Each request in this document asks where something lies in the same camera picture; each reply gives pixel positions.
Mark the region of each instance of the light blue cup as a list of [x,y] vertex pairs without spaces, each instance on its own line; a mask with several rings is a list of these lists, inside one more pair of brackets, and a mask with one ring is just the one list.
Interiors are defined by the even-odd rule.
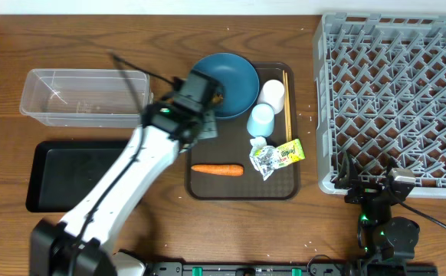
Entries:
[[253,137],[268,137],[274,130],[274,111],[266,103],[260,103],[252,109],[247,121],[247,131]]

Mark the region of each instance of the orange carrot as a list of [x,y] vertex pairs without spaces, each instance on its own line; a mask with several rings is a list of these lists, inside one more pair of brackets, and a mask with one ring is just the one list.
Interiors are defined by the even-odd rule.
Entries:
[[244,167],[240,165],[209,165],[201,164],[191,167],[192,170],[201,173],[211,173],[219,176],[241,176],[244,174]]

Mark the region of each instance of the wooden chopstick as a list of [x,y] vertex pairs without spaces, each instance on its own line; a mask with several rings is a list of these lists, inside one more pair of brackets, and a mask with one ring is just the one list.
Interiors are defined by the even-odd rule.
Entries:
[[286,123],[286,141],[290,142],[292,139],[291,136],[291,110],[290,110],[290,88],[289,83],[287,81],[287,73],[283,70],[283,85],[284,85],[284,93],[286,97],[284,98],[284,120]]

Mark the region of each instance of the white plastic dish rack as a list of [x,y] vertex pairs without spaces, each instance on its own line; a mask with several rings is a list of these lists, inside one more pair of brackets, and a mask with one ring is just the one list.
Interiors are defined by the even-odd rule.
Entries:
[[320,188],[344,152],[361,180],[393,156],[416,175],[412,197],[446,199],[446,16],[325,14],[313,37]]

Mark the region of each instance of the blue plate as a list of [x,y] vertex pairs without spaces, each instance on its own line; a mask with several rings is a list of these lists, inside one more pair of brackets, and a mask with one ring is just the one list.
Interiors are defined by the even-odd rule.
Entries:
[[252,64],[243,57],[229,53],[212,54],[201,59],[193,69],[223,84],[223,102],[215,107],[218,119],[241,115],[257,99],[259,76]]

